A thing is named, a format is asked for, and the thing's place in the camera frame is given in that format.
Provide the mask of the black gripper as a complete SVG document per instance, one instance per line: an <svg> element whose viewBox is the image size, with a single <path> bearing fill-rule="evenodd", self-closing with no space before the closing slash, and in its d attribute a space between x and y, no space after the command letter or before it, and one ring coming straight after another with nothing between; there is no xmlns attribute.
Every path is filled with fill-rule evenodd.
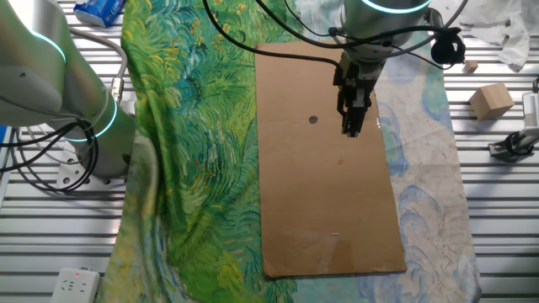
<svg viewBox="0 0 539 303"><path fill-rule="evenodd" d="M343 63L343 83L341 89L353 92L357 99L363 99L363 104L355 105L350 100L350 94L343 90L338 93L337 110L342 116L342 126L345 126L345 134L348 137L357 137L362 129L368 109L371 107L369 99L379 76L382 66L361 62Z"/></svg>

